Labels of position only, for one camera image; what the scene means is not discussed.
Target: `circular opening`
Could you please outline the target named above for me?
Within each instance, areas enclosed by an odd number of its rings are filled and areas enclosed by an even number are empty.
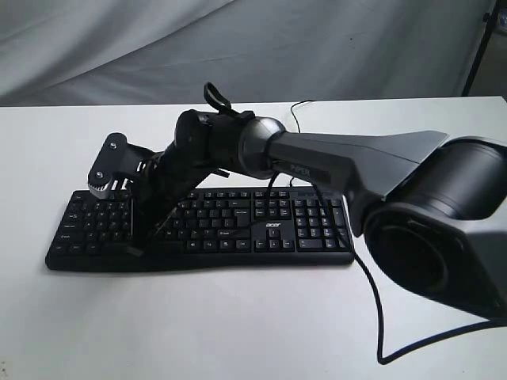
[[[417,231],[384,226],[372,235],[370,250],[379,267],[401,287],[420,295],[442,290],[448,272],[438,249]]]

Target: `white tabletop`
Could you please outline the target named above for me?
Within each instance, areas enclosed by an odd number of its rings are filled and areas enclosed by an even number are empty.
[[[238,109],[276,117],[294,130],[289,106]],[[0,362],[9,378],[505,378],[507,329],[377,364],[375,304],[356,264],[156,275],[48,271],[44,256],[55,228],[71,192],[86,188],[106,135],[120,131],[131,143],[162,150],[179,114],[191,107],[0,108]],[[500,97],[322,102],[296,113],[303,131],[435,129],[507,140],[507,104]],[[240,185],[265,182],[232,175],[203,183]],[[478,320],[400,289],[376,268],[364,241],[355,244],[379,284],[387,353]]]

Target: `white backdrop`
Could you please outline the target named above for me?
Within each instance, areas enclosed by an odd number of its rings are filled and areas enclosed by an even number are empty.
[[[0,105],[457,96],[494,0],[0,0]]]

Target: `black keyboard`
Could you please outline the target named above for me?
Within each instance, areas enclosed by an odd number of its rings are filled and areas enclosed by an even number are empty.
[[[48,268],[72,272],[156,272],[260,265],[342,265],[353,247],[341,197],[323,194],[326,217],[310,187],[197,188],[141,256],[128,252],[130,201],[126,191],[98,200],[71,197],[46,256]]]

